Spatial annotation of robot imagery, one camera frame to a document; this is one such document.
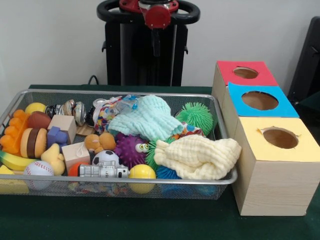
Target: blue square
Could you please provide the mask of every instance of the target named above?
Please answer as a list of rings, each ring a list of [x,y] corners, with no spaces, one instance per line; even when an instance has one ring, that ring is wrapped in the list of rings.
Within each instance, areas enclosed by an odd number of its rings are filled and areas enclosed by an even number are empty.
[[[244,86],[229,83],[228,88],[233,105],[239,116],[299,118],[296,110],[278,86]],[[268,110],[253,108],[243,101],[242,97],[248,93],[255,93],[255,96],[261,94],[264,95],[264,97],[270,96],[272,99],[275,98],[277,100],[277,106]]]

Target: yellow square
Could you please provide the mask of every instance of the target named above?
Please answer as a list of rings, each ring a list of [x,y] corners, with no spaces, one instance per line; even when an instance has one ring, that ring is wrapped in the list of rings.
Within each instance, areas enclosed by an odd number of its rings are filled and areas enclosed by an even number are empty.
[[[320,147],[300,118],[239,119],[256,160],[320,162]]]

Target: stacked wooden boxes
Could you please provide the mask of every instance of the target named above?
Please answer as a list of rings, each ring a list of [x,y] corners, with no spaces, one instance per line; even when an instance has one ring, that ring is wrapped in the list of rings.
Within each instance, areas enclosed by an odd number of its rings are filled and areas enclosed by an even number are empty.
[[[263,62],[218,61],[212,95],[242,146],[233,192],[243,216],[303,216],[320,181],[320,147]]]

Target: green spiky ball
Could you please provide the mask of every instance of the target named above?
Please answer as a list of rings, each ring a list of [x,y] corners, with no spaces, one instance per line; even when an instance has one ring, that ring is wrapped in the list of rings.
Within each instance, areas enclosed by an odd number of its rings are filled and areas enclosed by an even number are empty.
[[[174,141],[174,138],[169,137],[167,140],[165,140],[166,143],[170,144]],[[157,171],[159,165],[155,162],[155,149],[157,147],[157,141],[150,141],[149,142],[149,150],[146,153],[145,162],[148,164],[155,172]]]
[[[214,120],[209,109],[202,103],[186,103],[180,113],[175,117],[180,122],[201,128],[204,135],[208,135],[213,128]]]

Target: white wall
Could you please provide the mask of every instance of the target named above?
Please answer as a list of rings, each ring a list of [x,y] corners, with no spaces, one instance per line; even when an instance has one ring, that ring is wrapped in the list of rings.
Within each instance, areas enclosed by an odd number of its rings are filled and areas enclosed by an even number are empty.
[[[102,0],[0,1],[0,113],[30,84],[106,81]],[[212,86],[217,60],[265,61],[288,91],[319,0],[193,0],[182,85]]]

